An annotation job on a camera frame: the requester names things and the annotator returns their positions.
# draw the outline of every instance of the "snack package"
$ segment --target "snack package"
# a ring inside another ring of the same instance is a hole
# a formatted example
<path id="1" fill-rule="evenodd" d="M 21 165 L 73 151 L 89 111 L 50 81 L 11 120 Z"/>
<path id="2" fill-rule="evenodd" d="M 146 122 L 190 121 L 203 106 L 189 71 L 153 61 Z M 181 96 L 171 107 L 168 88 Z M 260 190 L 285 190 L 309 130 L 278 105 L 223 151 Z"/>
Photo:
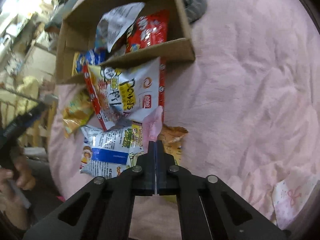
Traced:
<path id="1" fill-rule="evenodd" d="M 62 111 L 62 122 L 65 128 L 64 136 L 85 125 L 94 113 L 92 103 L 86 89 L 81 90 Z"/>
<path id="2" fill-rule="evenodd" d="M 164 151 L 173 155 L 174 161 L 177 165 L 180 165 L 182 154 L 181 139 L 188 133 L 188 131 L 182 127 L 170 127 L 165 124 L 162 126 L 161 133 L 158 136 L 158 140 L 161 140 L 164 146 Z M 177 203 L 175 196 L 164 196 L 167 201 Z"/>
<path id="3" fill-rule="evenodd" d="M 144 154 L 142 127 L 138 124 L 109 132 L 103 132 L 101 129 L 90 126 L 84 126 L 81 130 L 85 136 L 81 173 L 87 173 L 93 177 L 113 178 L 119 176 L 125 169 L 136 165 L 137 158 Z M 116 158 L 127 155 L 127 158 L 125 162 L 121 159 L 121 164 L 104 161 L 113 160 L 114 155 L 116 155 Z"/>
<path id="4" fill-rule="evenodd" d="M 126 53 L 167 41 L 169 11 L 142 16 L 127 31 Z"/>
<path id="5" fill-rule="evenodd" d="M 121 116 L 142 123 L 159 105 L 164 106 L 165 64 L 159 57 L 130 69 L 84 66 L 93 108 L 104 131 Z"/>
<path id="6" fill-rule="evenodd" d="M 72 75 L 81 73 L 85 64 L 100 65 L 107 60 L 107 55 L 108 52 L 105 49 L 99 52 L 95 52 L 93 49 L 90 49 L 87 53 L 76 52 L 73 58 Z"/>
<path id="7" fill-rule="evenodd" d="M 144 6 L 143 2 L 129 3 L 104 14 L 97 26 L 95 50 L 104 48 L 111 52 L 114 44 L 135 22 Z"/>

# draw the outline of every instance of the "white snack bag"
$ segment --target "white snack bag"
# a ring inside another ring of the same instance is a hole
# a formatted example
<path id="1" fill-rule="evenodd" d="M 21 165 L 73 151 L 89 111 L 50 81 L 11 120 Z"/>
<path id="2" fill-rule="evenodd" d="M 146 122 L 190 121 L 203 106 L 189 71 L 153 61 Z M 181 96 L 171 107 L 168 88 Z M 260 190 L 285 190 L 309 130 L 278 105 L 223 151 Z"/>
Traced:
<path id="1" fill-rule="evenodd" d="M 121 117 L 142 123 L 164 106 L 164 71 L 160 57 L 129 69 L 85 65 L 84 79 L 103 130 L 111 129 Z"/>
<path id="2" fill-rule="evenodd" d="M 104 14 L 98 23 L 95 48 L 111 52 L 113 45 L 135 22 L 145 3 L 129 3 L 116 7 Z"/>
<path id="3" fill-rule="evenodd" d="M 130 127 L 103 132 L 90 126 L 81 128 L 85 136 L 85 145 L 91 149 L 91 160 L 87 164 L 82 162 L 81 173 L 90 174 L 93 177 L 103 176 L 106 179 L 119 176 L 122 171 L 135 165 L 137 158 L 144 154 L 142 147 L 142 127 L 132 124 Z M 108 159 L 123 159 L 127 156 L 126 163 L 118 164 L 105 162 Z"/>

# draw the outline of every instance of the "blue label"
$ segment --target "blue label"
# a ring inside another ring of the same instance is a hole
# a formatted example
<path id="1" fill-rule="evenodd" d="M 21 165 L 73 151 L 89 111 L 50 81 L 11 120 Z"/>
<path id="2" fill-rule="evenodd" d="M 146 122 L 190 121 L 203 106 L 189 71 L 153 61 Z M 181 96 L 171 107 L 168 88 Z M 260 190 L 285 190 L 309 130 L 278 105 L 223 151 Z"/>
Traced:
<path id="1" fill-rule="evenodd" d="M 107 149 L 92 148 L 92 158 L 94 161 L 101 161 L 106 163 L 126 164 L 128 153 L 111 151 Z"/>

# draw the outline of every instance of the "pink cloth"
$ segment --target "pink cloth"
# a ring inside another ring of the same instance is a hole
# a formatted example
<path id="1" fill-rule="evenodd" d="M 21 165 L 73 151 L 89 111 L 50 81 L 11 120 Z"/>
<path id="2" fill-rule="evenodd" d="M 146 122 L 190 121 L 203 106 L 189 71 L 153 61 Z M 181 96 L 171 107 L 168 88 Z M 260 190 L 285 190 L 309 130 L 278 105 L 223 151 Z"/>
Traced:
<path id="1" fill-rule="evenodd" d="M 165 123 L 189 131 L 182 166 L 217 175 L 275 220 L 274 186 L 296 168 L 320 170 L 319 34 L 298 0 L 208 0 L 192 34 L 196 61 L 169 65 L 166 78 Z M 60 87 L 60 110 L 75 89 Z M 58 113 L 49 160 L 68 198 L 90 177 L 78 172 L 81 132 L 64 139 L 62 127 Z M 130 236 L 180 239 L 176 207 L 137 198 Z"/>

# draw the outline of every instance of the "yellow snack bag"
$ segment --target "yellow snack bag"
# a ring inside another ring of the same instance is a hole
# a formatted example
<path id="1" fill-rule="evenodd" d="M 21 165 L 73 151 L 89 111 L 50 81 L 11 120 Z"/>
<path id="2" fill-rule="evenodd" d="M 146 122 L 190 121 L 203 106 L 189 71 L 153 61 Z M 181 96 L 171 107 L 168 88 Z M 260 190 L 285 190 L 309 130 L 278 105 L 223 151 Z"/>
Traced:
<path id="1" fill-rule="evenodd" d="M 173 155 L 174 161 L 177 165 L 181 162 L 182 143 L 181 139 L 188 133 L 182 127 L 170 127 L 165 124 L 162 127 L 158 140 L 161 140 L 164 146 L 164 151 Z M 164 196 L 167 201 L 177 203 L 175 196 Z"/>
<path id="2" fill-rule="evenodd" d="M 86 89 L 81 90 L 62 111 L 64 136 L 68 138 L 79 127 L 85 125 L 94 109 Z"/>

